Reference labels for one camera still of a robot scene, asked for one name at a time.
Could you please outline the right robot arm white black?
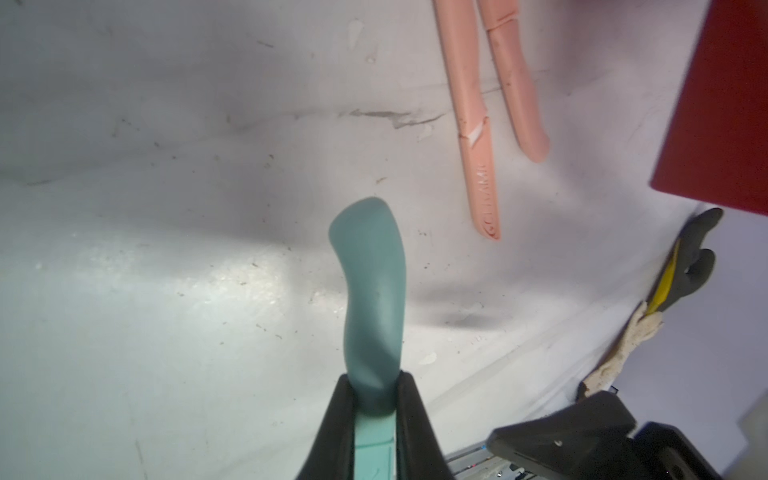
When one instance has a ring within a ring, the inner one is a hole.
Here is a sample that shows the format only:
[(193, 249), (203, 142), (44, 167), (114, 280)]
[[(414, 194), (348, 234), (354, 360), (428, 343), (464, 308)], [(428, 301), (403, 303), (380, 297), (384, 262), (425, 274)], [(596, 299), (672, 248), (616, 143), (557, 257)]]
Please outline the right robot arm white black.
[(549, 416), (492, 431), (490, 452), (543, 479), (719, 479), (672, 425), (637, 426), (620, 398), (601, 391)]

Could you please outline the teal fruit knife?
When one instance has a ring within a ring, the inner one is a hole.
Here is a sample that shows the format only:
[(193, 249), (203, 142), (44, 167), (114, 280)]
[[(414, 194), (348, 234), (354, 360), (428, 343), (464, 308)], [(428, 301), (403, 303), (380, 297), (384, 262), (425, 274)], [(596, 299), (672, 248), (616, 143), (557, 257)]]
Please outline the teal fruit knife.
[(360, 200), (331, 223), (347, 285), (343, 354), (355, 394), (355, 479), (394, 479), (396, 386), (401, 371), (406, 262), (390, 207)]

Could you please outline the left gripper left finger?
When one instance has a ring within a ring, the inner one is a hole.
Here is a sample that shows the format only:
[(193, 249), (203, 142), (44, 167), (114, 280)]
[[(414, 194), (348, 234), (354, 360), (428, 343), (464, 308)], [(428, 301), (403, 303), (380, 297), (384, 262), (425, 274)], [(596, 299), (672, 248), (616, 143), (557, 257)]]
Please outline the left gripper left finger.
[(298, 480), (354, 478), (356, 395), (348, 376), (339, 377)]

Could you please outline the red drawer cabinet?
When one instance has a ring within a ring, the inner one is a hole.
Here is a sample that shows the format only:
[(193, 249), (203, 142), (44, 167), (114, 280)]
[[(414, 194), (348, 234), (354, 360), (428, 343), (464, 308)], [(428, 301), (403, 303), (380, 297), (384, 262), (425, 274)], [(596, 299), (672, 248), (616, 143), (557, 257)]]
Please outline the red drawer cabinet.
[(767, 212), (767, 4), (710, 4), (651, 187)]

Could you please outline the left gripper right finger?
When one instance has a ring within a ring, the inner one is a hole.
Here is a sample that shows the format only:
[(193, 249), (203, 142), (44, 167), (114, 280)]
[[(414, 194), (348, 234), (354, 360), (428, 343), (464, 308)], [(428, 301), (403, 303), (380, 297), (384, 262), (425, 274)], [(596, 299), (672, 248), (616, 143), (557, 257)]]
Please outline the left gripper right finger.
[(414, 377), (401, 371), (396, 387), (396, 468), (405, 480), (452, 480)]

